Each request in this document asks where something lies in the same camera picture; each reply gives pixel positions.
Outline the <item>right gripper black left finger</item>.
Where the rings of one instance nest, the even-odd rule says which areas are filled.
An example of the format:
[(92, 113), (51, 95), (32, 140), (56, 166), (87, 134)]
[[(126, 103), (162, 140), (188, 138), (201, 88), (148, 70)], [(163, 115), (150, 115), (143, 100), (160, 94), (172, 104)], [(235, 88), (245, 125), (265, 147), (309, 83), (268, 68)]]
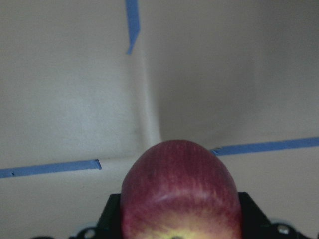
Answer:
[(121, 239), (121, 194), (111, 194), (97, 222), (98, 239)]

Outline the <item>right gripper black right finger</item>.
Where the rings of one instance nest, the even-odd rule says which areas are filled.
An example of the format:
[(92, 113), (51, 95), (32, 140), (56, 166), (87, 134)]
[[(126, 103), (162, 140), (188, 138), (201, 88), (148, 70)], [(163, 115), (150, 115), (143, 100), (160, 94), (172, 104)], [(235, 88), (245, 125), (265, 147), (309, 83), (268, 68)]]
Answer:
[(247, 192), (238, 193), (242, 211), (244, 239), (265, 239), (270, 220)]

